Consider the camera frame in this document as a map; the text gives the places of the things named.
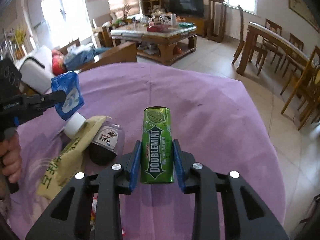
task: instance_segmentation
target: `wooden coffee table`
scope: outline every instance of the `wooden coffee table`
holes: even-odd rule
[[[158,45],[159,53],[149,55],[142,50],[138,50],[137,55],[161,62],[163,65],[171,66],[177,59],[190,52],[196,51],[197,27],[181,28],[179,26],[169,27],[163,33],[147,32],[147,27],[137,24],[127,25],[111,31],[114,46],[118,46],[121,40],[126,41],[147,41]],[[188,44],[180,42],[188,39]],[[182,49],[181,54],[174,54],[173,49],[178,44]]]

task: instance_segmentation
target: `human hand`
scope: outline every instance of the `human hand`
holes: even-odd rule
[[[0,142],[0,158],[3,157],[4,168],[2,173],[9,176],[10,183],[16,183],[21,176],[22,158],[20,156],[21,147],[19,135],[15,132],[14,136],[8,141]]]

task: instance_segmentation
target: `yellow wrapper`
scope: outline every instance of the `yellow wrapper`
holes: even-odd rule
[[[106,118],[103,115],[93,116],[84,122],[75,138],[49,163],[38,187],[39,196],[54,199],[75,174],[83,171],[83,152]]]

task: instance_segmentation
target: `blue packet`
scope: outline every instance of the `blue packet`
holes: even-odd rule
[[[67,95],[65,102],[55,105],[58,115],[65,121],[84,105],[78,74],[73,71],[52,78],[51,90],[52,92],[62,90]]]

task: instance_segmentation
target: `picture frame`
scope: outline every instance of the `picture frame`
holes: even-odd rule
[[[315,18],[303,0],[289,0],[289,8],[305,19],[317,32],[320,31]]]

